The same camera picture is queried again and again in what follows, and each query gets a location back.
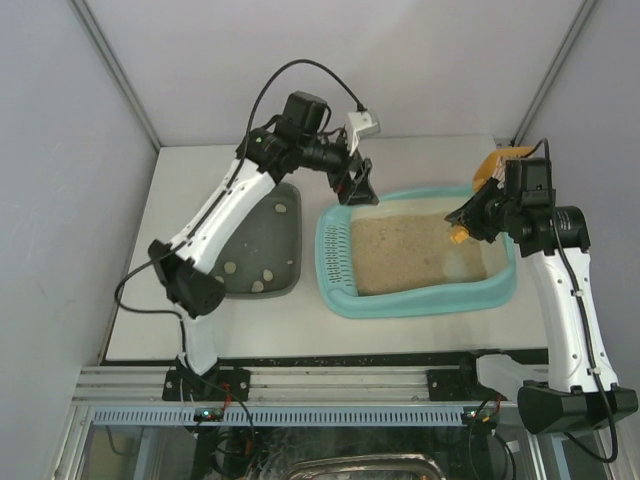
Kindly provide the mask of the orange litter scoop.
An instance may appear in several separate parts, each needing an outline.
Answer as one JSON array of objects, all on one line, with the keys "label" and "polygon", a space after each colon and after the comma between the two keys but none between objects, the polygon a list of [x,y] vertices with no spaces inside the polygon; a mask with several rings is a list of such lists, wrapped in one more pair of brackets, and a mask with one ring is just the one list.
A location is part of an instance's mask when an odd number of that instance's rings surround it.
[{"label": "orange litter scoop", "polygon": [[532,152],[534,152],[532,146],[505,147],[494,150],[475,172],[472,179],[472,192],[478,193],[491,178],[503,182],[505,162],[509,159],[524,158]]}]

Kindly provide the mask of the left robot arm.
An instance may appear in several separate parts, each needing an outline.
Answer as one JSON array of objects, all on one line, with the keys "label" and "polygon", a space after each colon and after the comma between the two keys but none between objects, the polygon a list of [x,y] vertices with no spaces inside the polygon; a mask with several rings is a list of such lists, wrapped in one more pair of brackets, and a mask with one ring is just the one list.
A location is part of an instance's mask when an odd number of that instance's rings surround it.
[{"label": "left robot arm", "polygon": [[362,138],[379,133],[377,115],[359,105],[343,127],[330,133],[321,129],[329,112],[328,103],[315,95],[290,94],[281,113],[245,134],[222,182],[187,225],[170,241],[149,246],[168,300],[186,314],[180,320],[178,361],[193,374],[204,375],[219,359],[208,316],[222,303],[226,288],[211,274],[215,263],[244,219],[285,176],[299,169],[322,172],[340,204],[377,204],[372,162],[359,151]]}]

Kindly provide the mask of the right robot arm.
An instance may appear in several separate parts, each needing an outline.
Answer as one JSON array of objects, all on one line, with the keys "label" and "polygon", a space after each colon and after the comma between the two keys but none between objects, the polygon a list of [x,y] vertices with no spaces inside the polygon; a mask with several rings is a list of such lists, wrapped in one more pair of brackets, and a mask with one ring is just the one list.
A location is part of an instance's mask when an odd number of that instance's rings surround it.
[{"label": "right robot arm", "polygon": [[445,218],[451,239],[513,240],[534,280],[548,344],[547,374],[506,354],[483,354],[479,383],[515,401],[534,435],[598,430],[637,412],[638,395],[620,386],[601,337],[586,219],[576,206],[556,205],[549,160],[522,148],[496,150],[476,171],[472,190]]}]

